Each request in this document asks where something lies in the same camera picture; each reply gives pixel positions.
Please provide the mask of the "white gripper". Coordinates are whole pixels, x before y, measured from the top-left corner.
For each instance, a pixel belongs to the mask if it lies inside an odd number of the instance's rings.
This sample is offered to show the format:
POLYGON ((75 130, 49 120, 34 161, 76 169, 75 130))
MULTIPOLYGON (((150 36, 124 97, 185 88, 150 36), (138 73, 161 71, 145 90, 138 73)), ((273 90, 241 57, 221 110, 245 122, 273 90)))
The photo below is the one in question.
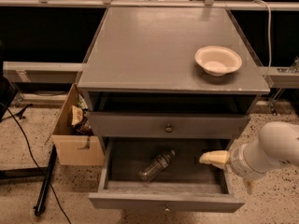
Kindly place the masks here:
POLYGON ((247 193, 251 195, 253 193, 254 182, 253 180, 260 179, 264 177, 264 174, 258 173, 253 170, 245 161, 244 150, 245 145, 236 148, 231 152, 231 155, 226 150, 216 150, 204 153, 199 162, 202 164, 210 164, 217 168, 224 169, 229 163, 231 164, 232 171, 245 179, 244 185, 247 193))

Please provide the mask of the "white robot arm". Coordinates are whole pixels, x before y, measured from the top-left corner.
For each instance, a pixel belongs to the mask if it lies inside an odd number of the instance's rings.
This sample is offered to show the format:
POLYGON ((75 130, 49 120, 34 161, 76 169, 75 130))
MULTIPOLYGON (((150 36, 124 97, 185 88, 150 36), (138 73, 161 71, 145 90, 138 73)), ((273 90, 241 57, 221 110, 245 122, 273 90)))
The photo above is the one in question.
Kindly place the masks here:
POLYGON ((299 125, 268 122, 253 142, 231 151, 203 153, 198 162, 222 170, 230 165, 231 170, 243 178, 247 192, 251 194, 253 182, 268 172, 289 165, 299 166, 299 125))

